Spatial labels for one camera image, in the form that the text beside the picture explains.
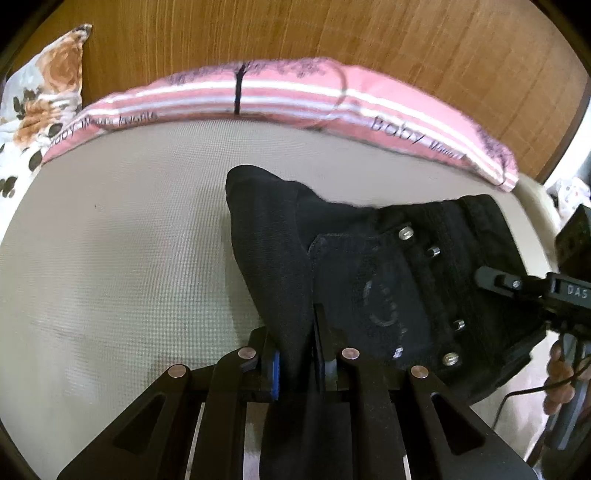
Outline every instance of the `wooden wall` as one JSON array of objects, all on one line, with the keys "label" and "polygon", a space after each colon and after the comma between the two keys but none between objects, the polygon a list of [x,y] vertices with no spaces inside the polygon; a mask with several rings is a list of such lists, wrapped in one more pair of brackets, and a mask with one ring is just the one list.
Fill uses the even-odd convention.
[{"label": "wooden wall", "polygon": [[530,0],[65,0],[19,55],[81,24],[85,103],[181,70],[328,56],[387,73],[470,115],[536,176],[588,75]]}]

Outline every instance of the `black metal frame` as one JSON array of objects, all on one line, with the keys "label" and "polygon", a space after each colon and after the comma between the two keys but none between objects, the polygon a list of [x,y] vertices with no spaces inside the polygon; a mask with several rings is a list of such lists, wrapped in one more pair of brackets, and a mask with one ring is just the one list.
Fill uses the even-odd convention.
[{"label": "black metal frame", "polygon": [[[246,404],[275,401],[280,361],[264,327],[252,331],[248,349],[235,350],[216,365],[196,370],[173,365],[58,479],[183,479],[202,404],[190,479],[242,479]],[[319,307],[313,350],[317,393],[324,401],[350,407],[353,479],[536,478],[426,368],[387,369],[363,352],[345,358],[344,351],[335,351]]]}]

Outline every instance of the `finger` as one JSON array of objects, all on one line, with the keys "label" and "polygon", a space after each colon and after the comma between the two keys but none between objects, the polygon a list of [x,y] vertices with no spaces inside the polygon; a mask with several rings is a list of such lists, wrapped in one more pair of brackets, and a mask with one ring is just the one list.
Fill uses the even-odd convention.
[{"label": "finger", "polygon": [[560,346],[560,342],[556,342],[550,348],[550,360],[557,362],[560,360],[560,355],[562,354],[562,347]]},{"label": "finger", "polygon": [[552,382],[566,380],[568,377],[572,377],[574,374],[573,367],[571,365],[567,365],[560,361],[550,361],[546,370]]},{"label": "finger", "polygon": [[544,413],[546,415],[554,415],[560,410],[560,403],[550,400],[548,397],[544,399]]},{"label": "finger", "polygon": [[547,397],[556,403],[568,403],[574,397],[574,387],[569,384],[560,388],[553,388],[548,390]]}]

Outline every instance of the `pink pillow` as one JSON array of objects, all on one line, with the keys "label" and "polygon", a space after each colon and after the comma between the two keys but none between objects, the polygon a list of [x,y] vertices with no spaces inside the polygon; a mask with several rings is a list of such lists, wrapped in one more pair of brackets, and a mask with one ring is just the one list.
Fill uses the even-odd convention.
[{"label": "pink pillow", "polygon": [[465,168],[505,191],[518,180],[511,150],[466,115],[403,82],[331,59],[204,67],[108,95],[53,138],[43,161],[109,131],[207,118],[319,129]]}]

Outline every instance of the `black jeans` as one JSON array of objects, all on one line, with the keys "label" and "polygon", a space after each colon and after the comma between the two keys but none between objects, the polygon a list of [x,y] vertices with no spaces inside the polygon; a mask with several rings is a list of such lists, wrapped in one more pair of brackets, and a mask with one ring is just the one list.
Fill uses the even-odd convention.
[{"label": "black jeans", "polygon": [[[474,283],[482,265],[525,275],[490,196],[354,207],[253,166],[228,173],[226,194],[236,261],[281,352],[280,400],[263,439],[265,480],[348,477],[336,467],[350,445],[346,413],[305,395],[314,303],[343,332],[338,347],[399,368],[425,365],[469,403],[507,382],[544,338],[536,312]],[[448,353],[458,358],[451,366]],[[329,467],[319,473],[320,464]]]}]

